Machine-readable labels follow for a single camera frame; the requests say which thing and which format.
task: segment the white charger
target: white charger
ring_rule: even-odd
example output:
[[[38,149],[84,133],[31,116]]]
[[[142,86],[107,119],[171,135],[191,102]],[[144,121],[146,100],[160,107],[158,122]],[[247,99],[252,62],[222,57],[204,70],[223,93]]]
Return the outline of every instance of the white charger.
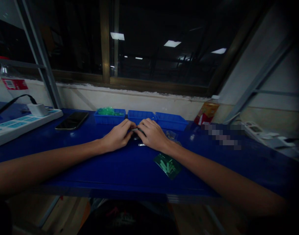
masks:
[[[48,115],[47,109],[43,104],[28,104],[28,109],[31,111],[31,113],[35,116],[43,117]]]

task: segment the blue plastic bin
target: blue plastic bin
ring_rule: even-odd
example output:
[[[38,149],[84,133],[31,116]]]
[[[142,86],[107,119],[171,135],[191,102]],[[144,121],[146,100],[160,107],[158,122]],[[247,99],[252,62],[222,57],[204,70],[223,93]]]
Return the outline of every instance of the blue plastic bin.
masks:
[[[94,113],[97,124],[118,125],[125,119],[125,109],[114,109],[116,113],[123,113],[123,116],[98,115],[98,110]]]
[[[180,115],[165,114],[156,112],[158,124],[161,128],[184,131],[188,122]]]
[[[153,112],[129,110],[127,118],[138,125],[143,119],[150,118],[157,122],[156,115]]]

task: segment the blue tabletop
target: blue tabletop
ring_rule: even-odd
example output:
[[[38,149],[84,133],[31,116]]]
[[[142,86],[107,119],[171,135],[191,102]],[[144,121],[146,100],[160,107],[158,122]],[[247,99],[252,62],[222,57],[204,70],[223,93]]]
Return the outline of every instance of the blue tabletop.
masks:
[[[28,115],[13,104],[0,115],[0,123]],[[57,131],[55,127],[73,112],[63,109],[63,117],[38,127],[0,146],[0,162],[50,149],[86,143],[102,138],[113,125],[96,124],[94,112],[75,131]],[[237,140],[235,146],[223,146],[190,122],[186,130],[177,132],[183,147],[212,159],[258,184],[287,197],[290,182],[299,163],[252,139],[216,125],[221,134]],[[117,199],[155,200],[169,202],[198,202],[216,198],[218,194],[186,168],[170,180],[153,161],[159,152],[139,147],[140,141],[130,140],[126,147],[78,164],[33,189],[34,192],[70,196],[105,197]]]

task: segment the plastic bottle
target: plastic bottle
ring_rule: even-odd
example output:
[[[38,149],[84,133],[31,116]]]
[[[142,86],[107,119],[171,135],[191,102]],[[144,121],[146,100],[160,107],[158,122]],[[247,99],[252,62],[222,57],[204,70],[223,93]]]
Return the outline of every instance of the plastic bottle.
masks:
[[[0,56],[0,59],[9,59],[9,58]],[[22,75],[17,70],[15,70],[11,65],[8,64],[1,65],[0,77],[13,99],[23,94],[29,95],[29,90],[25,83],[25,80],[22,78]],[[31,103],[31,100],[29,99],[28,96],[24,96],[19,98],[16,103],[29,104]]]
[[[208,125],[211,123],[214,115],[219,108],[220,104],[218,103],[219,96],[213,95],[210,100],[206,101],[202,108],[199,110],[194,122],[195,124]]]

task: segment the hand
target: hand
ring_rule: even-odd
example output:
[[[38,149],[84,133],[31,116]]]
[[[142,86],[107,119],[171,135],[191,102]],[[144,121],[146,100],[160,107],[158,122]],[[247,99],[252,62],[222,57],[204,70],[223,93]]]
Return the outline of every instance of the hand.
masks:
[[[141,138],[143,144],[152,149],[164,152],[171,142],[161,127],[150,118],[143,119],[137,127],[140,128],[146,136],[139,130],[134,132]]]
[[[128,119],[125,119],[119,125],[115,126],[107,135],[100,139],[102,146],[105,148],[105,152],[112,152],[124,147],[133,134],[133,132],[129,132],[127,134],[127,131],[131,128],[136,128],[136,124]]]

